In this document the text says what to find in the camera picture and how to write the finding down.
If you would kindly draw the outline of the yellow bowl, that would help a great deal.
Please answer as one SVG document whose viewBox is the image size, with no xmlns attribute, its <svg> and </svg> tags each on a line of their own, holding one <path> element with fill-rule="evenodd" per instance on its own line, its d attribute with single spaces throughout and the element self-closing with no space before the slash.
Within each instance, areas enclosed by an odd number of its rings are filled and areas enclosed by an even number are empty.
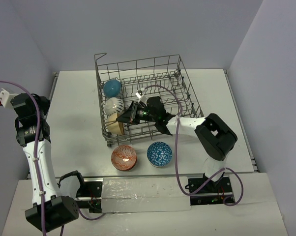
<svg viewBox="0 0 296 236">
<path fill-rule="evenodd" d="M 123 135 L 124 134 L 123 124 L 117 121 L 118 117 L 119 117 L 119 113 L 114 113 L 110 115 L 106 121 L 106 128 L 108 129 L 109 132 L 113 134 Z"/>
</svg>

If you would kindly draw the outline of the plain blue bowl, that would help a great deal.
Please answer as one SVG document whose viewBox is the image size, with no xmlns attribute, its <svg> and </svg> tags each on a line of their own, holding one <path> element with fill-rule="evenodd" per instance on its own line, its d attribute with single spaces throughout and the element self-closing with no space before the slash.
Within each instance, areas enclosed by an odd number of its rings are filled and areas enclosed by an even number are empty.
<svg viewBox="0 0 296 236">
<path fill-rule="evenodd" d="M 103 87 L 104 94 L 107 98 L 117 97 L 121 90 L 121 82 L 116 79 L 108 80 Z"/>
</svg>

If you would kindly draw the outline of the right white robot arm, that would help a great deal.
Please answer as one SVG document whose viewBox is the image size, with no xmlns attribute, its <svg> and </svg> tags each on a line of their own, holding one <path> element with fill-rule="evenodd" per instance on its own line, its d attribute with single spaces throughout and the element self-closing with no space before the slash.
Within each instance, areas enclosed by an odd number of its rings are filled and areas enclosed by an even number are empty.
<svg viewBox="0 0 296 236">
<path fill-rule="evenodd" d="M 221 187 L 226 159 L 237 142 L 237 135 L 217 114 L 200 118 L 173 115 L 166 111 L 161 98 L 155 96 L 146 103 L 133 101 L 116 121 L 136 125 L 149 121 L 162 134 L 197 137 L 209 156 L 203 175 L 205 189 L 215 192 Z"/>
</svg>

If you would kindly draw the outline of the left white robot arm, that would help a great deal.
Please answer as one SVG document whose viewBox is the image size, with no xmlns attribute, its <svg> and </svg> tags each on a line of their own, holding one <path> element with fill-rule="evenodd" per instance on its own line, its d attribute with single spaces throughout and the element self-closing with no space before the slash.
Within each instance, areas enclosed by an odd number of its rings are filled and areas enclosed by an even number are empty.
<svg viewBox="0 0 296 236">
<path fill-rule="evenodd" d="M 26 93 L 11 100 L 17 114 L 16 140 L 26 155 L 32 181 L 32 208 L 25 211 L 26 220 L 43 234 L 78 219 L 76 196 L 86 192 L 87 184 L 78 171 L 56 179 L 52 158 L 50 127 L 45 116 L 50 100 Z"/>
</svg>

